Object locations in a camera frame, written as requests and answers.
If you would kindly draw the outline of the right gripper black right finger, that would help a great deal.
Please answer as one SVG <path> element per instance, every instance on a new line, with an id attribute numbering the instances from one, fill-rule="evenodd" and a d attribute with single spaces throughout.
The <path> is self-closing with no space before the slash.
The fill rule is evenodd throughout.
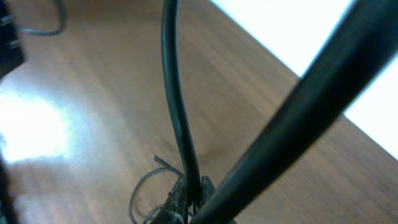
<path id="1" fill-rule="evenodd" d="M 206 202 L 210 199 L 215 190 L 215 186 L 213 185 L 211 179 L 207 175 L 203 175 L 201 177 L 201 207 L 206 204 Z"/>

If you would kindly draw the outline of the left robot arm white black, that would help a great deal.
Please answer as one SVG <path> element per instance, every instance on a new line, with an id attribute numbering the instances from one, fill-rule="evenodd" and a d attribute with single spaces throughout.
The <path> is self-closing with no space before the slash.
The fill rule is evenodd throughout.
<path id="1" fill-rule="evenodd" d="M 1 79 L 25 62 L 24 51 L 5 1 L 1 0 Z"/>

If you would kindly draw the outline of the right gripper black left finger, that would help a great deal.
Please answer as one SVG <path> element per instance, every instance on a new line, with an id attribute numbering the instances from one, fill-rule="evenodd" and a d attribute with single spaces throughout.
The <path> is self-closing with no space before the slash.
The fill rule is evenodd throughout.
<path id="1" fill-rule="evenodd" d="M 160 212 L 150 224 L 187 224 L 188 222 L 188 194 L 187 178 L 181 175 L 169 192 Z"/>

